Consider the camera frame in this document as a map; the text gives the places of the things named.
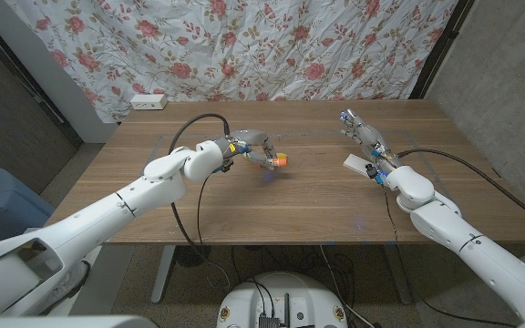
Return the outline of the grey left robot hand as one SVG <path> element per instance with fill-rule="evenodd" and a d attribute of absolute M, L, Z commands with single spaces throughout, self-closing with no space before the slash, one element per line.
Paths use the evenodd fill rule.
<path fill-rule="evenodd" d="M 256 129 L 238 129 L 229 136 L 218 138 L 215 143 L 222 153 L 222 164 L 215 170 L 226 172 L 233 164 L 233 157 L 243 155 L 248 161 L 268 170 L 274 170 L 278 159 L 270 137 Z"/>

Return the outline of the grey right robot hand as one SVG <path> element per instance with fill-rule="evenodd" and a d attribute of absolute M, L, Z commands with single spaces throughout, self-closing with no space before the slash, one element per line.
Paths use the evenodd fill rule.
<path fill-rule="evenodd" d="M 341 132 L 360 145 L 368 160 L 375 166 L 389 173 L 394 169 L 402 167 L 403 164 L 398 156 L 391 151 L 382 134 L 373 126 L 365 123 L 351 109 L 343 111 L 340 115 L 345 129 Z"/>

